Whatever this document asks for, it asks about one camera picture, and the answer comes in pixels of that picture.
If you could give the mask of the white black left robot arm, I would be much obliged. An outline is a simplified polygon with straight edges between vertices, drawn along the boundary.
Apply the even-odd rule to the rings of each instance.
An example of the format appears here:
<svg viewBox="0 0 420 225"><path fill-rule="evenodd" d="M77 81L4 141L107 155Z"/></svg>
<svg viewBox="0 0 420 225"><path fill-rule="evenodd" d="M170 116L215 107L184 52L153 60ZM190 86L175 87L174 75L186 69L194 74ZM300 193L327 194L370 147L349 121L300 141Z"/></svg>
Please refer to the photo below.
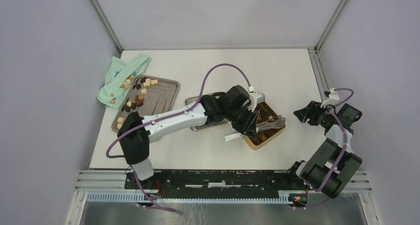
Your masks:
<svg viewBox="0 0 420 225"><path fill-rule="evenodd" d="M264 94L236 85L218 96L204 95L178 110L148 116L130 113L117 133L125 161L132 168L137 183L143 189L150 189L156 182L149 159L151 143L185 128L225 119L235 130L224 136L226 142L244 136L255 137L260 114L256 107L264 100Z"/></svg>

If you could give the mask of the silver box lid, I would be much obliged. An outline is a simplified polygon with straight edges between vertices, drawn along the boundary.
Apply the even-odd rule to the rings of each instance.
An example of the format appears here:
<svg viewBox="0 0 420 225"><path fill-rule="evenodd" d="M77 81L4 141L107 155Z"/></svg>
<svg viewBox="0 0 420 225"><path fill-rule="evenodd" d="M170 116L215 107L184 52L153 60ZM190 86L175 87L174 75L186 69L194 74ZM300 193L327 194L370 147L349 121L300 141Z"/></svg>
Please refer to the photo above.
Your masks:
<svg viewBox="0 0 420 225"><path fill-rule="evenodd" d="M216 92L216 93L211 93L211 94L207 94L207 95L208 96L215 96L215 98L217 99L217 98L220 97L221 93L222 92ZM184 103L185 103L185 107L190 109L197 102L199 102L199 97L195 96L195 97L187 98ZM192 121L194 121L194 124L189 123L188 125L191 126L190 129L193 132L198 132L198 131L209 129L209 128L212 128L212 127L222 126L222 125L225 125L225 124L228 123L227 119L223 119L223 120L220 120L220 121L209 121L209 122L207 122L208 117L204 113L205 113L205 109L202 107L202 105L200 103L198 103L197 106L195 106L191 111L189 111L188 114L192 115L192 116L190 116L190 118L194 119L194 120L192 120Z"/></svg>

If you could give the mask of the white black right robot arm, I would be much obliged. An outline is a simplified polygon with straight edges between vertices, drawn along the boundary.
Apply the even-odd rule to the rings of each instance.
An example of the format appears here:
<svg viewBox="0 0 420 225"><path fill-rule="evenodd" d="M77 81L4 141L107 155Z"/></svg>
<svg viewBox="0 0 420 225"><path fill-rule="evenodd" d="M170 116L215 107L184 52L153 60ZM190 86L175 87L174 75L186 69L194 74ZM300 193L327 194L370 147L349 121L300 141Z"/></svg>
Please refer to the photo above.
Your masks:
<svg viewBox="0 0 420 225"><path fill-rule="evenodd" d="M305 183L314 191L330 199L336 198L362 164L362 159L351 149L352 124L363 113L345 103L339 110L335 106L322 107L320 102L309 104L293 112L302 123L324 128L325 140L308 161L296 161L286 175L286 183L299 189Z"/></svg>

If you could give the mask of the gold chocolate box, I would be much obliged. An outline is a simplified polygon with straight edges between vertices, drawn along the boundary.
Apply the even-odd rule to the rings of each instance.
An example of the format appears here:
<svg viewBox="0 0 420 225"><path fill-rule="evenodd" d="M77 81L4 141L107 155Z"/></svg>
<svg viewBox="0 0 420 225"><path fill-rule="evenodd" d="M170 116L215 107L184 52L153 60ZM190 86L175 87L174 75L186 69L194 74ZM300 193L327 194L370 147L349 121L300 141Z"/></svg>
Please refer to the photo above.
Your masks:
<svg viewBox="0 0 420 225"><path fill-rule="evenodd" d="M277 114L266 102L257 104L260 112L257 120L257 135L244 137L248 146L256 151L281 134L286 127L286 118Z"/></svg>

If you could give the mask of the metal serving tongs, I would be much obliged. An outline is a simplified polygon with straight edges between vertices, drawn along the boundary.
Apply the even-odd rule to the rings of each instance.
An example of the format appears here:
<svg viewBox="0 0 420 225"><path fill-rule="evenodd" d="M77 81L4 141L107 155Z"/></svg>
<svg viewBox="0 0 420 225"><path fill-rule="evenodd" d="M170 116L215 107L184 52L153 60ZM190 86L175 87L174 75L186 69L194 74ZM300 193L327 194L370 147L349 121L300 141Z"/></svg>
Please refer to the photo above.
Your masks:
<svg viewBox="0 0 420 225"><path fill-rule="evenodd" d="M269 129L282 129L285 127L286 118L281 115L269 116L268 120L256 124L256 132L266 131ZM240 132L231 133L224 136L224 141L228 142L233 139L244 137Z"/></svg>

